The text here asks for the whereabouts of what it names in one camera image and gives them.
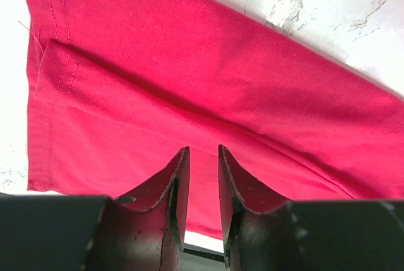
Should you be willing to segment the magenta t shirt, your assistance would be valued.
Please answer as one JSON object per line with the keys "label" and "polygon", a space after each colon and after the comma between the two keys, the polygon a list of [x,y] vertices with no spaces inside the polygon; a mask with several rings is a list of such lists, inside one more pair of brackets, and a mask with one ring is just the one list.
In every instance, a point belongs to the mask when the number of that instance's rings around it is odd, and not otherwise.
{"label": "magenta t shirt", "polygon": [[191,149],[188,231],[222,237],[218,146],[292,200],[403,198],[403,102],[214,0],[26,0],[28,189],[117,197]]}

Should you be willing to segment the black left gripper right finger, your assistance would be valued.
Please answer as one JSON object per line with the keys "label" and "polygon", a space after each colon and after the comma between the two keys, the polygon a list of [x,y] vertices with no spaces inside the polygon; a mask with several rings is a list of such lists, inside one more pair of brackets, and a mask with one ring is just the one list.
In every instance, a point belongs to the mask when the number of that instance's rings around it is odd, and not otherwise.
{"label": "black left gripper right finger", "polygon": [[231,270],[402,270],[401,200],[293,201],[218,148],[225,266]]}

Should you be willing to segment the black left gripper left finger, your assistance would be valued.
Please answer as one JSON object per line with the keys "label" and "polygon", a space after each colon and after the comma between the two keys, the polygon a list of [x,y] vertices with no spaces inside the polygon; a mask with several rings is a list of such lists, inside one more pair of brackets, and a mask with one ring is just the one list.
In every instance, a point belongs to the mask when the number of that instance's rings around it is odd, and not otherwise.
{"label": "black left gripper left finger", "polygon": [[190,150],[131,191],[1,195],[2,270],[177,270]]}

